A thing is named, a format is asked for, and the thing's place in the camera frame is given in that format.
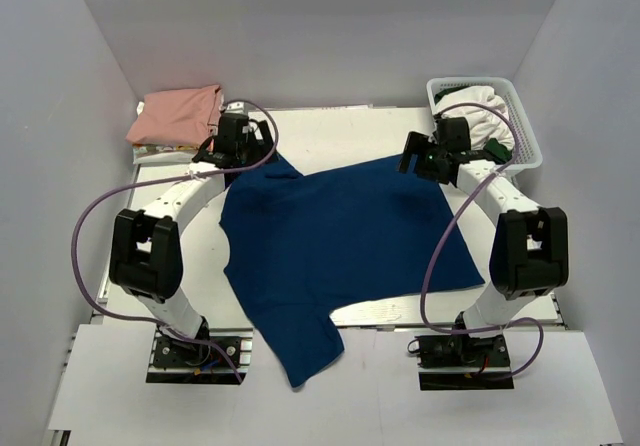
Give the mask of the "blue t shirt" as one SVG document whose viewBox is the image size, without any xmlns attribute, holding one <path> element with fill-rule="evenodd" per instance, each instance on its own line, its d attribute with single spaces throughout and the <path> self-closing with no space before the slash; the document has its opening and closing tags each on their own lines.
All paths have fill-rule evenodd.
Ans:
<svg viewBox="0 0 640 446">
<path fill-rule="evenodd" d="M 304 175 L 279 160 L 228 190 L 224 272 L 294 388 L 343 353 L 333 311 L 483 282 L 440 186 L 397 162 Z"/>
</svg>

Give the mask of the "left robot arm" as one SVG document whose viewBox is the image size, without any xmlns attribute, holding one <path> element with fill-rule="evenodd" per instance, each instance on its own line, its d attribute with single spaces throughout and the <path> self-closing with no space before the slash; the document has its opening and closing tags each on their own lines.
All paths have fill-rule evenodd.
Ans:
<svg viewBox="0 0 640 446">
<path fill-rule="evenodd" d="M 181 287 L 181 235 L 238 175 L 275 160 L 267 121 L 224 112 L 183 176 L 146 206 L 123 209 L 115 218 L 109 280 L 146 307 L 162 334 L 178 340 L 177 353 L 188 364 L 205 362 L 212 343 L 206 319 Z"/>
</svg>

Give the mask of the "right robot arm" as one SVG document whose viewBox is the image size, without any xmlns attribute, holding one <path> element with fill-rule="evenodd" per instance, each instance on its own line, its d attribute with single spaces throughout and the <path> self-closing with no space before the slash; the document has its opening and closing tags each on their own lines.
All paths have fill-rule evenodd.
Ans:
<svg viewBox="0 0 640 446">
<path fill-rule="evenodd" d="M 435 246 L 423 280 L 430 283 L 444 246 L 470 205 L 495 228 L 489 257 L 490 281 L 472 306 L 462 311 L 450 334 L 453 356 L 472 365 L 488 351 L 486 338 L 517 323 L 517 314 L 538 297 L 565 285 L 569 277 L 568 219 L 559 207 L 529 199 L 506 176 L 515 154 L 490 141 L 470 147 L 460 119 L 440 119 L 435 134 L 409 133 L 398 170 L 452 185 L 467 198 Z"/>
</svg>

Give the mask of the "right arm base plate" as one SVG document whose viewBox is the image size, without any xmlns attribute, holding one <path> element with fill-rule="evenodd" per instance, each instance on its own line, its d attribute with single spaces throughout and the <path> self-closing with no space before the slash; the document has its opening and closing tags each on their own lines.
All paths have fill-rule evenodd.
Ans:
<svg viewBox="0 0 640 446">
<path fill-rule="evenodd" d="M 407 345 L 417 358 L 421 391 L 512 390 L 511 360 L 503 335 L 422 335 Z"/>
</svg>

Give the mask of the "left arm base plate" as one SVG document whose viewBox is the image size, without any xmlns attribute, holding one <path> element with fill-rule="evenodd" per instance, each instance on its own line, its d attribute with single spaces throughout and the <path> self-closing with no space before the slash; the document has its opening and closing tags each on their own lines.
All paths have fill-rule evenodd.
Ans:
<svg viewBox="0 0 640 446">
<path fill-rule="evenodd" d="M 253 333 L 216 331 L 211 339 L 229 357 L 241 378 L 248 372 Z M 232 385 L 240 382 L 223 355 L 215 348 L 185 349 L 177 340 L 156 333 L 146 373 L 148 384 Z"/>
</svg>

